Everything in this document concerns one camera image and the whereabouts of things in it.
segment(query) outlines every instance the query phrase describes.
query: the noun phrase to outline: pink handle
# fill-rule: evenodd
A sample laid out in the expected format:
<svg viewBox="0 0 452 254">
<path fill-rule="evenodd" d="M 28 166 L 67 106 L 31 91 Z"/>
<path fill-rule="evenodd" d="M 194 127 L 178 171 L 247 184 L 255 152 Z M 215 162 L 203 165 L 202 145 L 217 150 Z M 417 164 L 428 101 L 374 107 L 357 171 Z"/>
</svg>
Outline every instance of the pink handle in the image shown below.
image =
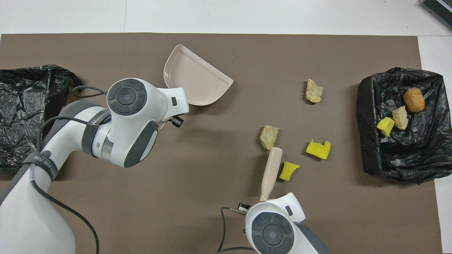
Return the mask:
<svg viewBox="0 0 452 254">
<path fill-rule="evenodd" d="M 283 151 L 281 148 L 272 147 L 270 154 L 268 155 L 267 165 L 265 166 L 264 176 L 262 178 L 262 187 L 260 194 L 260 201 L 265 201 L 270 196 L 270 193 L 275 186 L 276 177 L 279 171 L 279 165 L 281 164 L 281 158 L 283 157 Z"/>
</svg>

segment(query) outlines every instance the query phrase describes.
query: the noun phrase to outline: black strap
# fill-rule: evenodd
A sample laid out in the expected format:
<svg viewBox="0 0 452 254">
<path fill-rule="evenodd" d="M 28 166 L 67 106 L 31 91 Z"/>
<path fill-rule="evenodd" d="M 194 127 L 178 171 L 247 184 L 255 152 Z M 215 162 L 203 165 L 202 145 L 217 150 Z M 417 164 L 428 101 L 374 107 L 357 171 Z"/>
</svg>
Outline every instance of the black strap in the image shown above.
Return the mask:
<svg viewBox="0 0 452 254">
<path fill-rule="evenodd" d="M 169 121 L 177 128 L 180 128 L 180 126 L 184 122 L 184 120 L 178 116 L 173 116 Z"/>
<path fill-rule="evenodd" d="M 44 151 L 31 153 L 22 164 L 35 164 L 36 166 L 42 168 L 50 177 L 53 182 L 58 174 L 58 168 L 56 167 L 53 160 L 50 159 L 50 152 Z"/>
<path fill-rule="evenodd" d="M 84 153 L 96 157 L 93 153 L 94 136 L 96 136 L 97 129 L 99 129 L 101 122 L 110 115 L 110 111 L 108 109 L 104 109 L 99 111 L 93 118 L 91 118 L 91 120 L 88 121 L 82 137 L 82 150 Z"/>
</svg>

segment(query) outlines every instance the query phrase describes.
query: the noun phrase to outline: white table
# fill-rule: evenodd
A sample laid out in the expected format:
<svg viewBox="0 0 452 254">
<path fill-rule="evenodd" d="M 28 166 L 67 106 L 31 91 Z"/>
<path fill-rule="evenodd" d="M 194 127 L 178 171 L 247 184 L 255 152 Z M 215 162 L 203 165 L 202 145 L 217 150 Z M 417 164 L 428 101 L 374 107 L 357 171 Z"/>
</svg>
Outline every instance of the white table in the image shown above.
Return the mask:
<svg viewBox="0 0 452 254">
<path fill-rule="evenodd" d="M 2 33 L 279 33 L 418 36 L 422 68 L 452 94 L 452 30 L 417 0 L 0 1 Z M 452 176 L 435 180 L 452 253 Z"/>
</svg>

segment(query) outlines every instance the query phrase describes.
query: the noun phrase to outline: food scrap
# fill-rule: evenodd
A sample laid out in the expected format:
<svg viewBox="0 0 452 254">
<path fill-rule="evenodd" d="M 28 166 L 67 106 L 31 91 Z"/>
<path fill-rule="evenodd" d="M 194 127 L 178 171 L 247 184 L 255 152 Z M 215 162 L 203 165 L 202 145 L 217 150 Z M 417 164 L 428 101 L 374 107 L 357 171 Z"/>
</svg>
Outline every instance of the food scrap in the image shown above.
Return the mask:
<svg viewBox="0 0 452 254">
<path fill-rule="evenodd" d="M 419 88 L 411 88 L 403 95 L 403 101 L 411 112 L 421 112 L 425 107 L 425 100 Z"/>
<path fill-rule="evenodd" d="M 323 86 L 318 86 L 312 79 L 308 79 L 306 87 L 306 99 L 312 103 L 319 102 L 322 95 Z"/>
<path fill-rule="evenodd" d="M 315 143 L 313 139 L 306 148 L 306 153 L 326 160 L 326 158 L 328 158 L 328 154 L 330 153 L 330 149 L 330 142 L 325 141 L 325 143 L 322 145 L 320 143 Z"/>
<path fill-rule="evenodd" d="M 282 168 L 283 170 L 282 170 L 281 174 L 279 175 L 279 178 L 281 178 L 282 180 L 289 181 L 290 176 L 293 174 L 293 172 L 299 168 L 300 168 L 300 165 L 296 165 L 296 164 L 284 161 L 284 166 Z"/>
<path fill-rule="evenodd" d="M 405 106 L 402 106 L 391 112 L 392 119 L 394 120 L 394 125 L 399 128 L 399 130 L 405 130 L 408 126 L 408 118 L 406 116 Z"/>
<path fill-rule="evenodd" d="M 383 118 L 378 124 L 377 129 L 380 129 L 383 135 L 389 136 L 394 127 L 394 120 L 391 118 Z"/>
<path fill-rule="evenodd" d="M 278 131 L 279 128 L 270 126 L 270 125 L 265 125 L 264 128 L 262 129 L 262 132 L 260 133 L 260 143 L 262 144 L 262 146 L 267 149 L 270 150 L 272 149 L 273 145 L 275 144 L 276 141 L 276 136 L 278 135 Z"/>
</svg>

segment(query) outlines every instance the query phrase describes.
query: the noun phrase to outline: gray circular button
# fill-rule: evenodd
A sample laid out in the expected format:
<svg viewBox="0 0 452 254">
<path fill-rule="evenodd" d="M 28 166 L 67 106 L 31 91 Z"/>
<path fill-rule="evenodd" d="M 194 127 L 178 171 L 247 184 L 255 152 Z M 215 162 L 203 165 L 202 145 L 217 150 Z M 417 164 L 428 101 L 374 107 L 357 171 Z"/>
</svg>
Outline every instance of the gray circular button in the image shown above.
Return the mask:
<svg viewBox="0 0 452 254">
<path fill-rule="evenodd" d="M 118 101 L 122 105 L 130 105 L 135 101 L 137 95 L 130 88 L 123 88 L 118 92 Z"/>
<path fill-rule="evenodd" d="M 283 232 L 277 225 L 270 224 L 264 228 L 262 236 L 267 244 L 278 245 L 283 239 Z"/>
</svg>

